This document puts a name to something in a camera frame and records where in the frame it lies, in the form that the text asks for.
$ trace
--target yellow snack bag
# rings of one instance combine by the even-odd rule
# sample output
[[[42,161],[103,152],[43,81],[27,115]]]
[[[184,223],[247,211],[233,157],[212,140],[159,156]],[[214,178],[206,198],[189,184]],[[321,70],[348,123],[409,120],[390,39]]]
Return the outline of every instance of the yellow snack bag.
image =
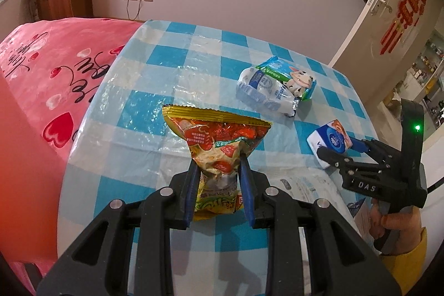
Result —
[[[184,139],[202,170],[194,220],[241,208],[238,192],[240,154],[258,146],[271,123],[254,117],[202,108],[164,105],[163,118]]]

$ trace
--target door handle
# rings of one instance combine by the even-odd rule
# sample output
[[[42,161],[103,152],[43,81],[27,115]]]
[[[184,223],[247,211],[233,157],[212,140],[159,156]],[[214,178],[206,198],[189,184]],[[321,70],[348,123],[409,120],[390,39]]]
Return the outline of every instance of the door handle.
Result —
[[[391,6],[389,6],[389,4],[387,3],[386,0],[375,0],[374,4],[370,10],[370,14],[371,15],[375,15],[376,13],[378,13],[379,7],[383,5],[384,9],[388,8],[388,12],[392,13],[393,12],[393,8]]]

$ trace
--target checkered tablecloth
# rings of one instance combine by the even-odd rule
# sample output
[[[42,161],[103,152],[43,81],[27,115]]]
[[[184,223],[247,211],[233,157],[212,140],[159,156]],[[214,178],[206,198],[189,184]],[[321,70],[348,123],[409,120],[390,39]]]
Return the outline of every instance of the checkered tablecloth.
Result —
[[[166,126],[163,104],[261,117],[238,101],[236,81],[243,69],[272,55],[313,73],[317,86],[294,119],[281,116],[274,122],[249,157],[252,169],[322,174],[306,139],[319,125],[336,118],[353,137],[376,138],[356,92],[332,68],[240,34],[148,21],[113,63],[78,132],[60,199],[59,254],[109,201],[142,200],[188,168],[187,144]],[[353,151],[349,155],[359,156]],[[177,296],[265,292],[266,231],[248,227],[243,211],[193,222],[187,231],[172,231],[171,254]]]

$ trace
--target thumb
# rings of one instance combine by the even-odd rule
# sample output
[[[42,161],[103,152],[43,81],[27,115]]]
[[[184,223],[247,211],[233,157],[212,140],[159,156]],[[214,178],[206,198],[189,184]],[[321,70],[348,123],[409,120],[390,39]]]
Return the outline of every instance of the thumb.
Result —
[[[405,230],[409,228],[412,213],[389,213],[381,218],[381,226],[389,230]]]

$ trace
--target human hand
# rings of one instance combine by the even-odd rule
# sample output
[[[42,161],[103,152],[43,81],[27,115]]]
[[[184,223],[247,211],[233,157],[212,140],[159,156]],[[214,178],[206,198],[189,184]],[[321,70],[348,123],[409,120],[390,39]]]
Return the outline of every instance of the human hand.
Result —
[[[370,210],[370,235],[376,240],[388,230],[399,230],[399,238],[391,255],[409,253],[421,242],[421,214],[418,207],[413,207],[411,213],[390,213],[381,215],[378,200],[372,199]]]

